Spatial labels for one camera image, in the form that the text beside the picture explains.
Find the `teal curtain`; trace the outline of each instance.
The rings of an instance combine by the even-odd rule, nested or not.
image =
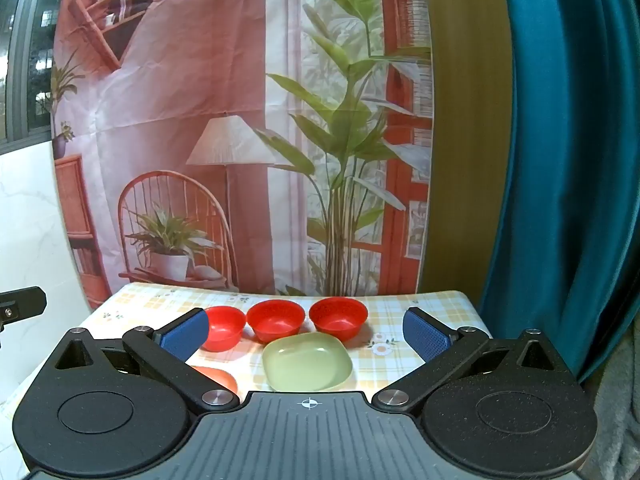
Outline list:
[[[541,328],[587,375],[640,306],[638,4],[507,2],[511,160],[479,309],[496,337]]]

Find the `crosshair symbol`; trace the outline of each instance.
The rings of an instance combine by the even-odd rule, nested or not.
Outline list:
[[[309,397],[308,399],[305,399],[302,402],[299,402],[298,404],[302,404],[306,409],[310,410],[311,408],[316,407],[318,404],[322,404],[322,402],[318,402],[317,400],[314,400],[311,397]]]

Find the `silver bolt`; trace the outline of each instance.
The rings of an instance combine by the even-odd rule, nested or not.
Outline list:
[[[384,390],[378,394],[378,400],[387,406],[402,406],[409,402],[409,396],[402,390]]]
[[[202,401],[210,406],[224,406],[230,403],[234,398],[234,394],[226,390],[209,390],[202,394]]]

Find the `chair backrest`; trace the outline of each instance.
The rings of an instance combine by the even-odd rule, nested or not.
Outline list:
[[[220,203],[198,181],[167,170],[141,174],[125,186],[118,200],[118,227],[127,272],[150,265],[148,251],[138,254],[127,235],[142,231],[135,214],[152,214],[154,207],[188,218],[194,227],[206,232],[209,240],[222,246],[222,249],[207,248],[205,254],[196,254],[195,264],[216,269],[226,277],[227,285],[235,285],[238,270],[234,245]]]

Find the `red bowl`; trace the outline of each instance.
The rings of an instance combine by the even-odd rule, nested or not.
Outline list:
[[[246,313],[247,323],[263,343],[296,335],[305,322],[305,310],[288,300],[267,300],[256,303]]]
[[[358,300],[325,298],[311,307],[309,317],[318,332],[324,332],[345,342],[358,335],[369,317],[369,311]]]
[[[209,318],[209,335],[202,347],[209,352],[226,352],[240,342],[246,316],[232,306],[212,306],[205,309]]]

